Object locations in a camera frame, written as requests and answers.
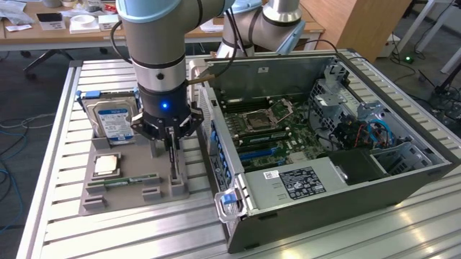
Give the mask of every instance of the motherboard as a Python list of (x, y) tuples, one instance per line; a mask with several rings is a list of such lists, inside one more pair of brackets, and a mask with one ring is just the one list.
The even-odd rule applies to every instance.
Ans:
[(221, 102), (246, 172), (316, 159), (326, 152), (308, 122), (305, 95)]

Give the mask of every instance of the power supply label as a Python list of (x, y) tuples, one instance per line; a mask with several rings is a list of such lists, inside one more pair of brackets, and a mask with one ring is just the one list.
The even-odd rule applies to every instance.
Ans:
[(280, 173), (280, 177), (293, 200), (326, 192), (312, 167)]

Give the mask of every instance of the hard drive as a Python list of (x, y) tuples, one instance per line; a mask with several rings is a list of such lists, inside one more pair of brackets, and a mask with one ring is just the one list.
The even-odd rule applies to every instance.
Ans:
[(131, 118), (139, 114), (135, 92), (87, 92), (79, 102), (88, 114), (95, 137), (107, 138), (111, 145), (135, 142)]

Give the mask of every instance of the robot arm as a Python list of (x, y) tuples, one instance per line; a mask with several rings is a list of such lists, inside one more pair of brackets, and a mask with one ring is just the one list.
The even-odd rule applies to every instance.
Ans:
[(186, 33), (234, 2), (237, 26), (226, 16), (225, 45), (237, 42), (235, 28), (242, 28), (243, 44), (289, 53), (305, 24), (300, 0), (272, 0), (265, 8), (261, 0), (117, 0), (145, 108), (133, 129), (151, 140), (163, 140), (167, 149), (179, 147), (179, 139), (203, 121), (201, 109), (187, 101)]
[(233, 8), (239, 33), (239, 44), (234, 45), (231, 20), (226, 15), (223, 42), (217, 57), (253, 56), (254, 45), (278, 54), (289, 54), (298, 43), (306, 22), (301, 19), (300, 0), (237, 0)]

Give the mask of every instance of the aluminum profile table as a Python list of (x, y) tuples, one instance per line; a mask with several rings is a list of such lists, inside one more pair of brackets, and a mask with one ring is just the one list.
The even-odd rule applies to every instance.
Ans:
[[(369, 63), (353, 63), (461, 157), (460, 138)], [(18, 258), (461, 258), (461, 168), (397, 206), (230, 255), (194, 137), (185, 145), (187, 200), (80, 217), (91, 125), (75, 92), (134, 86), (134, 69), (122, 60), (70, 68)], [(364, 101), (376, 99), (357, 78), (350, 87)]]

